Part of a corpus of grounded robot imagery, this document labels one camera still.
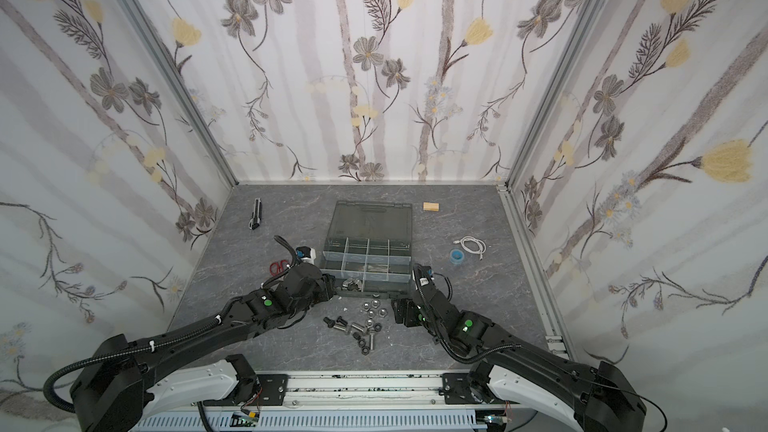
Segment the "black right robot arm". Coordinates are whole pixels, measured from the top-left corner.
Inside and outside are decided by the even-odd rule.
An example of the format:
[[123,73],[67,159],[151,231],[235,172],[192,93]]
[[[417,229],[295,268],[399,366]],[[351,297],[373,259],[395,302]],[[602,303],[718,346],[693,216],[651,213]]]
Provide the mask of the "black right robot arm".
[[591,366],[534,346],[492,319],[460,310],[430,277],[411,280],[394,295],[395,321],[423,327],[454,361],[471,367],[470,390],[482,401],[526,404],[533,395],[509,395],[504,384],[516,378],[549,395],[549,414],[577,431],[641,431],[656,403],[632,387],[623,372],[602,360]]

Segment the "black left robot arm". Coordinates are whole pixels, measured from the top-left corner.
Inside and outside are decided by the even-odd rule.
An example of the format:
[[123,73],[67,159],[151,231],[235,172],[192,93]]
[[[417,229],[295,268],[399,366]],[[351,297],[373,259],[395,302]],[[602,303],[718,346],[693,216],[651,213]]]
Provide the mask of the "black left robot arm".
[[161,380],[219,349],[285,328],[334,295],[331,275],[300,263],[191,325],[132,342],[122,334],[104,341],[93,356],[53,372],[42,393],[52,406],[75,414],[83,431],[128,431]]

